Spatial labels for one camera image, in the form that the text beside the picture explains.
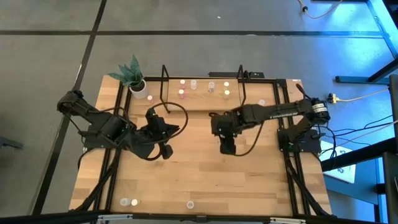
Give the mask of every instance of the bottle cap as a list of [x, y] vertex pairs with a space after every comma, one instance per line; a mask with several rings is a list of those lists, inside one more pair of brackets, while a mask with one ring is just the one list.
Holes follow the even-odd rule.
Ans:
[[137, 200], [137, 199], [131, 200], [131, 205], [132, 205], [132, 206], [138, 205], [138, 200]]
[[188, 209], [193, 209], [193, 206], [195, 206], [195, 204], [192, 201], [187, 202]]

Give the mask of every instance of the black stand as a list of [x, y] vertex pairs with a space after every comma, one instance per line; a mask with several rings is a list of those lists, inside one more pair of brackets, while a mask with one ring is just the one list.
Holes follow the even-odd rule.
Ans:
[[371, 77], [348, 77], [348, 76], [337, 76], [336, 82], [338, 83], [359, 83], [359, 84], [381, 84], [388, 85], [389, 79], [385, 78], [386, 75], [393, 72], [398, 68], [398, 59], [394, 59], [384, 68], [380, 69]]

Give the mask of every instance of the small container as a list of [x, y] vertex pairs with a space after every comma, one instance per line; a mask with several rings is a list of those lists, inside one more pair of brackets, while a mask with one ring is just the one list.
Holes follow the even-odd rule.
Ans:
[[149, 96], [147, 97], [147, 99], [148, 99], [148, 101], [149, 101], [149, 104], [154, 104], [154, 103], [155, 103], [155, 100], [154, 100], [154, 97], [153, 97], [153, 96], [149, 95]]
[[137, 206], [139, 204], [139, 201], [137, 199], [132, 199], [131, 200], [131, 205], [132, 206]]
[[215, 84], [213, 82], [209, 82], [209, 92], [210, 93], [214, 92], [214, 87], [215, 87]]
[[224, 91], [228, 90], [229, 87], [229, 82], [224, 82]]
[[184, 99], [184, 97], [185, 97], [184, 90], [179, 90], [178, 95], [180, 95], [181, 99]]
[[131, 200], [130, 199], [128, 199], [128, 198], [122, 198], [121, 200], [120, 200], [120, 205], [121, 206], [129, 206], [130, 205], [130, 203], [131, 203]]
[[185, 89], [185, 80], [180, 80], [180, 89]]
[[224, 91], [224, 99], [229, 99], [229, 94], [230, 94], [230, 92], [229, 92], [229, 90], [225, 90]]
[[191, 90], [196, 90], [196, 89], [197, 89], [197, 81], [191, 80]]
[[263, 100], [263, 99], [259, 100], [259, 105], [260, 106], [264, 106], [265, 104], [266, 104], [265, 100]]
[[188, 209], [193, 209], [194, 206], [195, 206], [195, 204], [192, 201], [187, 202]]

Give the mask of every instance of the gray floor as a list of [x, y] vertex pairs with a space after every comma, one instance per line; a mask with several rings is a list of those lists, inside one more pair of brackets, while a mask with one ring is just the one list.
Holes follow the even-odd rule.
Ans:
[[[330, 3], [305, 2], [312, 14], [330, 7]], [[100, 0], [0, 0], [0, 29], [91, 30], [99, 5]], [[278, 0], [109, 0], [99, 29], [378, 31], [364, 3], [343, 3], [330, 16], [311, 20], [300, 14], [297, 1]], [[87, 41], [85, 35], [0, 35], [0, 136], [25, 144], [22, 151], [0, 150], [0, 217], [30, 211], [60, 123], [56, 103], [72, 87]], [[353, 98], [384, 88], [337, 84], [333, 78], [369, 76], [393, 59], [380, 37], [97, 36], [81, 86], [88, 102], [95, 103], [102, 76], [117, 71], [117, 64], [128, 63], [132, 54], [147, 76], [158, 76], [162, 64], [173, 76], [233, 72], [243, 64], [269, 78], [302, 79], [307, 93], [320, 98], [329, 93]], [[391, 114], [390, 105], [385, 92], [330, 106], [330, 128], [362, 127]], [[358, 141], [375, 143], [391, 136], [392, 128], [387, 128]], [[67, 211], [81, 148], [70, 126], [44, 213]], [[373, 220], [370, 204], [333, 192], [329, 196], [335, 215]]]

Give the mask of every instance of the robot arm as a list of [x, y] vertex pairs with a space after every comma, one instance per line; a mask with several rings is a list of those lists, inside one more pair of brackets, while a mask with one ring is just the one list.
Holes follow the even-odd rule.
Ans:
[[165, 123], [156, 115], [154, 108], [146, 113], [148, 125], [137, 129], [127, 118], [98, 111], [83, 99], [80, 91], [69, 91], [57, 104], [57, 109], [66, 116], [81, 116], [90, 126], [79, 134], [86, 138], [88, 150], [96, 147], [128, 149], [141, 159], [147, 159], [154, 144], [158, 144], [164, 159], [168, 159], [173, 150], [166, 145], [167, 139], [179, 130], [179, 126]]
[[289, 129], [279, 130], [279, 144], [283, 149], [300, 150], [301, 140], [316, 124], [325, 124], [330, 120], [329, 112], [318, 98], [302, 99], [293, 103], [273, 106], [243, 105], [224, 114], [210, 113], [211, 133], [219, 136], [223, 154], [236, 154], [234, 138], [245, 129], [253, 128], [264, 121], [289, 116], [303, 115], [303, 119]]

